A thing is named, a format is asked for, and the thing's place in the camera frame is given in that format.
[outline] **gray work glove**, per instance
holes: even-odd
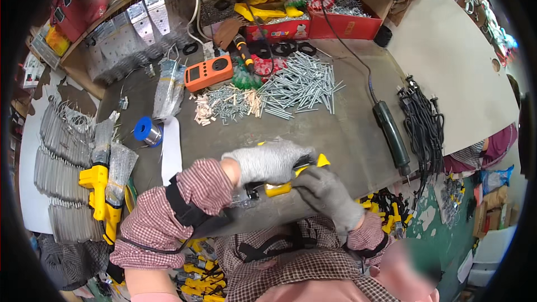
[[[222,159],[230,158],[241,167],[238,186],[250,182],[286,183],[295,176],[293,166],[303,156],[316,161],[312,147],[302,147],[292,141],[276,138],[261,146],[240,148],[224,153]]]
[[[364,214],[364,207],[352,200],[339,177],[323,168],[306,168],[292,185],[313,209],[332,218],[338,232],[351,231]]]

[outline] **blue spool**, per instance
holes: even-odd
[[[149,117],[142,117],[134,126],[134,138],[144,141],[151,147],[156,147],[162,142],[163,130],[160,126],[155,126]]]

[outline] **green floor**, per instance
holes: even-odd
[[[440,264],[445,271],[442,281],[438,284],[441,302],[451,302],[456,295],[464,288],[463,284],[457,279],[457,270],[464,261],[468,251],[474,244],[472,232],[474,228],[474,219],[466,222],[466,211],[468,199],[473,197],[474,185],[470,178],[465,178],[466,192],[462,201],[460,218],[458,222],[449,229],[447,225],[442,224],[438,202],[434,196],[432,185],[428,186],[428,194],[418,204],[418,217],[427,208],[435,208],[433,221],[423,230],[423,223],[419,224],[418,219],[413,221],[406,231],[407,238],[421,238],[431,243],[431,249],[440,255]]]

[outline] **orange digital meter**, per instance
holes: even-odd
[[[231,77],[233,77],[232,58],[224,55],[188,67],[185,70],[185,87],[194,92]]]

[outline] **red cardboard box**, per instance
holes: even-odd
[[[330,24],[342,39],[364,39],[373,40],[376,32],[379,31],[382,25],[382,19],[375,14],[369,12],[372,17],[360,17],[352,15],[327,13]],[[311,39],[335,39],[337,38],[326,19],[322,11],[310,11],[309,15],[312,19],[312,25],[310,26]]]
[[[309,37],[309,20],[289,20],[275,24],[261,25],[263,34],[270,43],[286,39],[304,40]],[[256,25],[246,26],[246,41],[261,40],[261,33]]]

